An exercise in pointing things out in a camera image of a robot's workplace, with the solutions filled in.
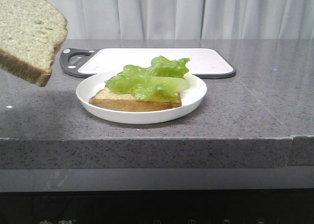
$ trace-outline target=gray granite countertop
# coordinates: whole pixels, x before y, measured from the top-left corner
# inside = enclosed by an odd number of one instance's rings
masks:
[[[44,88],[0,70],[0,169],[278,168],[314,165],[313,40],[66,40],[62,49],[209,48],[236,70],[205,79],[192,113],[165,123],[99,119],[59,65]]]

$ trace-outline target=green lettuce leaf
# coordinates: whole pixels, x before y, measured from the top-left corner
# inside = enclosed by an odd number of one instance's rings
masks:
[[[190,87],[184,75],[189,71],[188,58],[170,61],[163,56],[154,58],[151,66],[126,65],[123,72],[106,81],[112,91],[131,94],[138,100],[163,98],[175,101],[177,93]]]

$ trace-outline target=sandwich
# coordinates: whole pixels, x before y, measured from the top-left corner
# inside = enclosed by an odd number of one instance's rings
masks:
[[[45,86],[66,36],[66,18],[46,0],[0,0],[0,67]]]
[[[180,92],[190,87],[184,75],[189,58],[168,60],[159,56],[151,66],[126,65],[118,75],[90,98],[89,103],[101,108],[129,112],[147,112],[182,106]]]

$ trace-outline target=toast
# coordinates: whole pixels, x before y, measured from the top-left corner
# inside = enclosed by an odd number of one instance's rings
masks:
[[[46,86],[66,36],[66,18],[46,0],[0,0],[0,67]]]
[[[89,100],[89,103],[101,108],[129,112],[158,111],[182,106],[180,93],[173,102],[166,101],[163,98],[154,99],[154,101],[142,101],[137,100],[131,94],[114,92],[108,87],[96,93]]]

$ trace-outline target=slice of bread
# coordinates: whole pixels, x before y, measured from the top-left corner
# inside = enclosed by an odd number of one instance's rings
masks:
[[[66,18],[46,0],[0,0],[0,7],[0,67],[45,86],[68,34]]]
[[[169,102],[161,98],[154,99],[154,101],[141,101],[137,100],[131,94],[119,94],[110,90],[108,87],[100,90],[89,100],[89,103],[101,108],[129,112],[158,111],[182,106],[181,95],[179,93],[174,102]]]

